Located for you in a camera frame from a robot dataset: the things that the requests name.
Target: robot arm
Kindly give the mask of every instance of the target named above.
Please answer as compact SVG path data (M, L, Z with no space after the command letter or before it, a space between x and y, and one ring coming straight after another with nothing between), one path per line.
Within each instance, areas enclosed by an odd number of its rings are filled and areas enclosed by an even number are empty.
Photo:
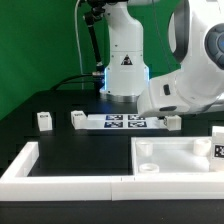
M197 114L216 103L224 92L222 6L220 0L181 2L174 12L174 18L176 13L185 14L182 21L175 21L176 34L180 33L178 27L185 27L182 45L187 51L182 51L186 54L181 69L149 81L137 102L141 116Z
M104 15L109 27L110 62L104 71L101 98L134 102L146 88L149 68L143 61L143 27L127 10L130 5L151 4L152 0L87 0L92 14Z

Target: white cube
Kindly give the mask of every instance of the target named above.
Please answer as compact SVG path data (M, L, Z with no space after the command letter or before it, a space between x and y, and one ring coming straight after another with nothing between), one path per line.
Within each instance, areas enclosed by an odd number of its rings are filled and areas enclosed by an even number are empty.
M178 131L181 130L181 117L175 116L166 116L164 118L164 125L167 126L169 131Z
M87 117L83 111L75 110L71 112L71 121L75 129L85 129Z
M52 130L52 118L49 112L37 113L37 122L40 131Z

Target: warning label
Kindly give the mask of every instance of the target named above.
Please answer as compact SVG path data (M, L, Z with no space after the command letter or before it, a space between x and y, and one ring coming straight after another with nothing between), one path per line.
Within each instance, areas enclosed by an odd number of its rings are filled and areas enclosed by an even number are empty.
M129 58L128 55L125 56L123 62L121 63L121 65L133 65L131 62L131 59Z

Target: black tabletop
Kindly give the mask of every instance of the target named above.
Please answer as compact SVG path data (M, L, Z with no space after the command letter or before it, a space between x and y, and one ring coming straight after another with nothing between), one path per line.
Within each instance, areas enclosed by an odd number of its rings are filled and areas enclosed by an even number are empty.
M38 92L0 121L0 176L28 141L40 151L30 176L131 175L131 137L210 136L212 126L224 126L216 112L182 116L181 131L75 130L74 110L137 113L135 103L104 101L91 90ZM53 131L39 131L42 111L51 113ZM223 211L223 200L0 202L0 223L221 223Z

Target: green backdrop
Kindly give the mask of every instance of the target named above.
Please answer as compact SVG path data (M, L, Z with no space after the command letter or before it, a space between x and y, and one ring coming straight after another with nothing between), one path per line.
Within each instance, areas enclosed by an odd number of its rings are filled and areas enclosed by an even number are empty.
M169 49L167 26L178 2L160 0L156 4L158 26L171 70L179 65ZM76 0L0 0L0 119L35 92L47 90L60 80L80 73L74 31L75 4ZM95 69L88 31L82 20L88 10L85 4L78 11L84 72ZM169 72L152 5L132 6L129 11L144 26L144 60L152 76ZM96 24L96 32L103 61L107 64L109 37L105 21Z

